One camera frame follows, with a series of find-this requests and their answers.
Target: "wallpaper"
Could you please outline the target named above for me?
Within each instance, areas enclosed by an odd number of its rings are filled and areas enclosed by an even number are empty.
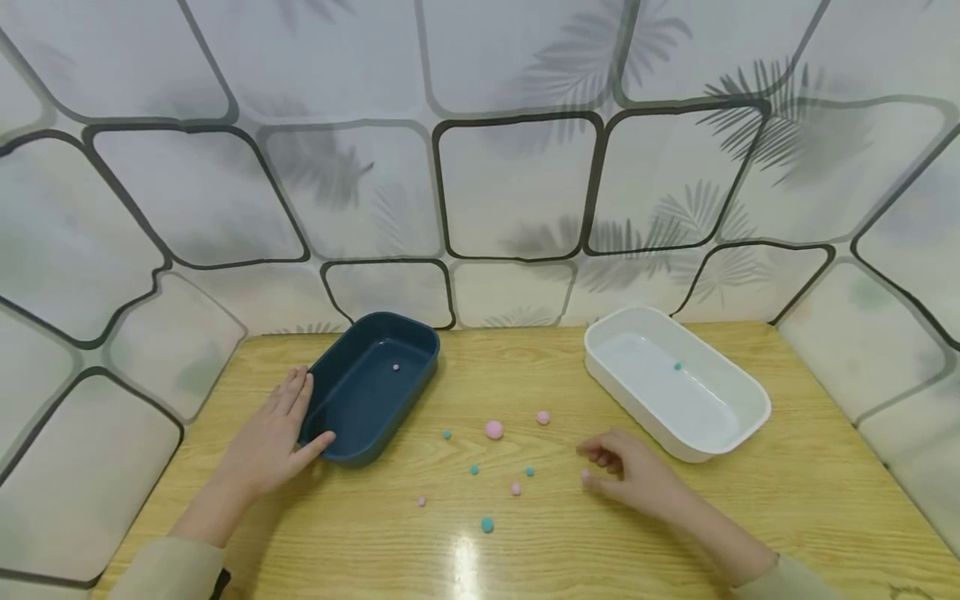
[[[958,19],[0,0],[0,595],[96,584],[245,338],[376,310],[769,322],[960,552]]]

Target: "right hand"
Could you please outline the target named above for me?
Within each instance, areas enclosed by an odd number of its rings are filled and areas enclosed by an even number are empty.
[[[577,452],[616,475],[585,474],[585,488],[643,515],[676,522],[699,498],[649,445],[619,429],[586,440],[577,445]]]

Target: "dark blue plastic tray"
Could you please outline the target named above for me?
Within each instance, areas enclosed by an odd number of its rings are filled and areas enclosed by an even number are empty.
[[[357,320],[320,357],[300,444],[332,430],[327,461],[364,467],[375,461],[437,371],[440,337],[394,313]]]

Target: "pink ball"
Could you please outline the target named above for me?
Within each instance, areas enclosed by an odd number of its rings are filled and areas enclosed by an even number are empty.
[[[487,426],[484,427],[484,431],[487,432],[487,437],[491,440],[499,440],[503,437],[503,423],[498,420],[489,420]]]

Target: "white plastic tray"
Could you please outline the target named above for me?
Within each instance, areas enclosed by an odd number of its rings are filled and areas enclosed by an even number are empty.
[[[770,417],[770,397],[755,379],[654,308],[601,319],[584,344],[587,371],[682,461],[730,452]]]

